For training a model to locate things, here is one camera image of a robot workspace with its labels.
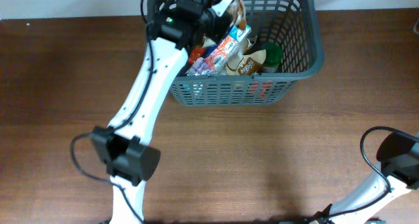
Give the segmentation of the Kleenex tissue multipack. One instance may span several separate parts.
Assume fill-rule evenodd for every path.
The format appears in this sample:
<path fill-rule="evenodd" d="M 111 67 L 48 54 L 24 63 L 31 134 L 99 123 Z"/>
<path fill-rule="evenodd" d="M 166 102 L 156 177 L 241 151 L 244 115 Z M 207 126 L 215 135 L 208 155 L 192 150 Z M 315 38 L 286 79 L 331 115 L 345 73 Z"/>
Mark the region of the Kleenex tissue multipack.
<path fill-rule="evenodd" d="M 216 75 L 242 47 L 251 27 L 240 30 L 233 26 L 228 35 L 216 46 L 210 47 L 207 55 L 199 57 L 186 72 L 186 76 Z"/>

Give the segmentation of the brown snack pouch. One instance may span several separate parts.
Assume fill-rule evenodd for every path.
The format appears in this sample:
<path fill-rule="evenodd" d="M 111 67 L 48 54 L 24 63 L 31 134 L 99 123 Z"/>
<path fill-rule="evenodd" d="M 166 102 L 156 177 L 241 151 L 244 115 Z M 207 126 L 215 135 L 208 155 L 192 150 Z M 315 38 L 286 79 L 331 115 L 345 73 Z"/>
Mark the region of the brown snack pouch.
<path fill-rule="evenodd" d="M 221 36 L 218 37 L 209 37 L 206 33 L 203 36 L 202 43 L 200 44 L 201 48 L 206 48 L 218 44 L 225 38 L 228 32 L 230 32 L 232 27 L 236 27 L 240 31 L 246 30 L 246 8 L 243 0 L 233 0 L 232 3 L 227 7 L 225 14 L 230 15 L 230 24 L 228 29 L 224 29 Z"/>

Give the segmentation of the green lidded jar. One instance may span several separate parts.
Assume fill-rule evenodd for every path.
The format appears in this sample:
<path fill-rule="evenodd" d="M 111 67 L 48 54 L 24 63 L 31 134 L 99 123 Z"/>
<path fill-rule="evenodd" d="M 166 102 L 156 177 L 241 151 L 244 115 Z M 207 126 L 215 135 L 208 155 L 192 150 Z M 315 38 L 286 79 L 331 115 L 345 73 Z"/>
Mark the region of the green lidded jar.
<path fill-rule="evenodd" d="M 282 47 L 274 44 L 267 43 L 263 46 L 263 50 L 266 51 L 266 59 L 262 65 L 262 72 L 274 73 L 278 70 L 282 64 L 283 50 Z"/>

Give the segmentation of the grey plastic shopping basket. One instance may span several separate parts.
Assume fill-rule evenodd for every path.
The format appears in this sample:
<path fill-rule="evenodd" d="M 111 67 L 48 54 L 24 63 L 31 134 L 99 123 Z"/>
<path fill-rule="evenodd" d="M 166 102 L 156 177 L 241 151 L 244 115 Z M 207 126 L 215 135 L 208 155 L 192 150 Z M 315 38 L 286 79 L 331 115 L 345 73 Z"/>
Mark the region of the grey plastic shopping basket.
<path fill-rule="evenodd" d="M 252 75 L 186 76 L 178 73 L 169 92 L 189 106 L 266 105 L 280 100 L 298 80 L 317 73 L 324 62 L 314 0 L 243 0 L 247 25 L 257 37 L 256 47 L 274 43 L 283 50 L 282 64 L 274 73 Z"/>

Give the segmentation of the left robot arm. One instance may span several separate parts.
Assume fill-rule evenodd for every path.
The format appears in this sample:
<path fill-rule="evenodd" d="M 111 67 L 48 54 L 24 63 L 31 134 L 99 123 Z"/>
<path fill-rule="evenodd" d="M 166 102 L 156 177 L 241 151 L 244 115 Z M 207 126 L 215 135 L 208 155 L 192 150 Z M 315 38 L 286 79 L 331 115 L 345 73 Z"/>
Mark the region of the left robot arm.
<path fill-rule="evenodd" d="M 138 76 L 122 107 L 105 128 L 86 135 L 113 187 L 110 223 L 144 223 L 143 195 L 160 151 L 149 147 L 166 94 L 205 37 L 219 42 L 234 25 L 235 0 L 142 0 L 146 49 Z"/>

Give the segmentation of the white rice pouch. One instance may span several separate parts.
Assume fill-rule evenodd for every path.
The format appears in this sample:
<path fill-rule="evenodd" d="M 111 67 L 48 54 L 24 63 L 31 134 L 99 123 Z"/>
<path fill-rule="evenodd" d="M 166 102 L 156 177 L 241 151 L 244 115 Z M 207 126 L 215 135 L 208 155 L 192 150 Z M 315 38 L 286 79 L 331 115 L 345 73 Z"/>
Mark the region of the white rice pouch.
<path fill-rule="evenodd" d="M 266 50 L 256 47 L 257 37 L 246 38 L 225 65 L 227 75 L 252 75 L 266 60 Z"/>

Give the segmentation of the orange spaghetti pasta packet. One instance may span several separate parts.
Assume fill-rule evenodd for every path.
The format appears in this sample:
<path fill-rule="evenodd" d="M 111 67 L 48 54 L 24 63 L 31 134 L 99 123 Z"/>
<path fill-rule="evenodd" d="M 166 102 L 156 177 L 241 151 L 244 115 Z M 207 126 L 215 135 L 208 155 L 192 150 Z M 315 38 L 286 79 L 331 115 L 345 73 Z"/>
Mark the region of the orange spaghetti pasta packet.
<path fill-rule="evenodd" d="M 191 55 L 189 56 L 188 59 L 188 64 L 193 65 L 193 63 L 195 63 L 195 61 L 197 61 L 197 59 L 199 57 L 203 57 L 204 55 L 207 55 L 210 47 L 206 47 L 206 48 L 195 48 L 192 52 Z M 227 75 L 226 71 L 225 71 L 225 67 L 216 75 Z"/>

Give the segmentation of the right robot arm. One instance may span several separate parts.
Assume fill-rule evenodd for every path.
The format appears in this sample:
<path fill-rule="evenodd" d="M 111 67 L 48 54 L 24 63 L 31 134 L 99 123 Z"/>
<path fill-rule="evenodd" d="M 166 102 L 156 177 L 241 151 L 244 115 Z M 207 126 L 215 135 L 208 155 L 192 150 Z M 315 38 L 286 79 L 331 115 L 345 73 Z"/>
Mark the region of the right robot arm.
<path fill-rule="evenodd" d="M 381 143 L 377 167 L 349 195 L 308 223 L 366 223 L 396 198 L 418 189 L 418 138 L 392 132 Z"/>

